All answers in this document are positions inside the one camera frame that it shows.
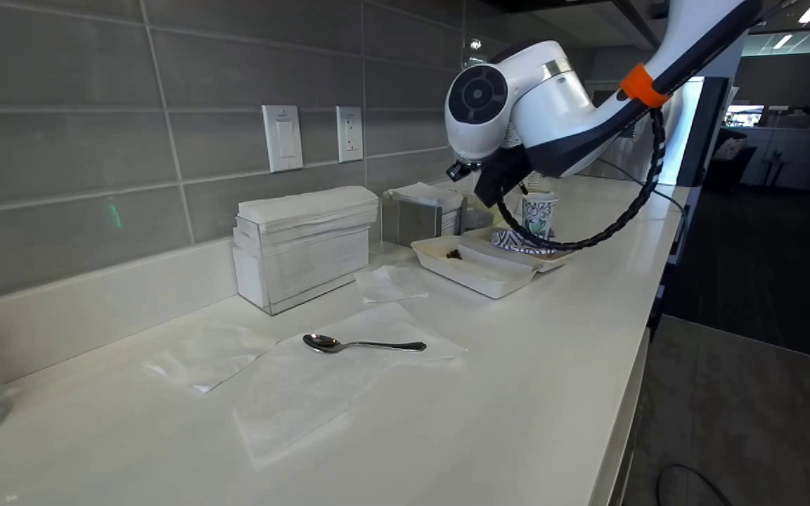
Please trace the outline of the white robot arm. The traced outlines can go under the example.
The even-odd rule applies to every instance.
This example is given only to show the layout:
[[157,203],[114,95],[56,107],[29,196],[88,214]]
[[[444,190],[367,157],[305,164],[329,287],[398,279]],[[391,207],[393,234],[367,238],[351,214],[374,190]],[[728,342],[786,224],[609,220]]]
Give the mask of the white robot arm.
[[444,92],[447,142],[479,172],[475,196],[495,204],[530,172],[583,172],[609,140],[724,53],[763,10],[763,0],[670,0],[658,50],[595,103],[555,40],[467,62]]

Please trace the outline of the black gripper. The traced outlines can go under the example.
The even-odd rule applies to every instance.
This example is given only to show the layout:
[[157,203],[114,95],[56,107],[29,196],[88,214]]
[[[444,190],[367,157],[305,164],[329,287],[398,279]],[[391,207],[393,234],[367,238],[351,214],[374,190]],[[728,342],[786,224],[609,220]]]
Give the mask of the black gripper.
[[455,161],[447,169],[447,178],[453,183],[465,180],[467,175],[479,175],[475,196],[483,204],[495,204],[531,175],[531,164],[527,149],[514,145],[514,149],[498,149],[483,161]]

